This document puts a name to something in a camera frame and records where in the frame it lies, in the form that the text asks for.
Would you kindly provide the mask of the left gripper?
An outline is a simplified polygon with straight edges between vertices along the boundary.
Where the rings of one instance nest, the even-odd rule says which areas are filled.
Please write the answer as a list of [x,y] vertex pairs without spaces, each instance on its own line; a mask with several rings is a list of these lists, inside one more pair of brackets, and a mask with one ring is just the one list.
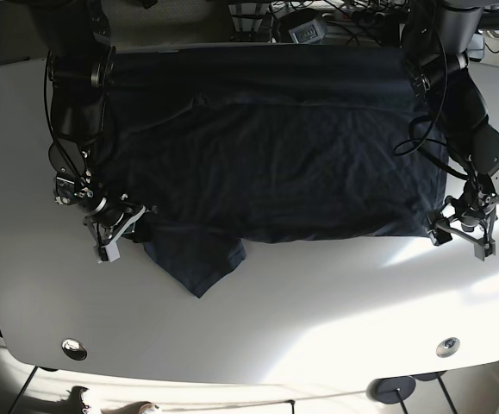
[[445,198],[439,210],[430,210],[426,215],[426,231],[445,230],[452,236],[470,242],[474,255],[485,260],[496,254],[496,241],[493,237],[497,220],[496,204],[487,203],[474,209],[471,204],[452,196]]

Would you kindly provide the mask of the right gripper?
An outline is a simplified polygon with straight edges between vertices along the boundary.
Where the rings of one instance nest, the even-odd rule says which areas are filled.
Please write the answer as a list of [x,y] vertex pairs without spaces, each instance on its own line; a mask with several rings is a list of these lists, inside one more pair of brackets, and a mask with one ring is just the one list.
[[120,258],[117,245],[121,238],[145,214],[159,214],[159,207],[100,200],[98,204],[85,207],[83,225],[89,230],[96,245],[97,263],[114,262]]

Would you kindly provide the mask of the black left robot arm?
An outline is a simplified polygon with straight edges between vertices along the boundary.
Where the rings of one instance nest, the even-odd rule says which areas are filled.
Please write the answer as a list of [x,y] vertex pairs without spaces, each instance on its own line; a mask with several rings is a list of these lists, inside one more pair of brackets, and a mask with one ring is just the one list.
[[402,31],[403,67],[417,97],[424,99],[429,114],[428,129],[445,137],[449,157],[461,166],[455,171],[429,153],[427,135],[415,137],[421,123],[409,125],[410,149],[438,168],[462,179],[460,197],[448,196],[442,209],[427,213],[426,231],[436,246],[457,235],[474,246],[474,254],[485,260],[496,252],[493,238],[499,205],[499,132],[490,125],[483,96],[469,74],[467,48],[476,33],[489,1],[411,1]]

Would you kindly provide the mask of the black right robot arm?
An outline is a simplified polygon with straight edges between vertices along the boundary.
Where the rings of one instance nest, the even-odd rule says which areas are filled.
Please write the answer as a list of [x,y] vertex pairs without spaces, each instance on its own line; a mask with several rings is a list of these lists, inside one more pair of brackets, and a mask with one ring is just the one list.
[[49,161],[56,172],[54,199],[76,205],[95,241],[100,263],[120,256],[118,240],[134,232],[146,208],[114,195],[97,179],[102,162],[106,95],[115,48],[99,1],[28,1],[34,26],[48,50],[43,80]]

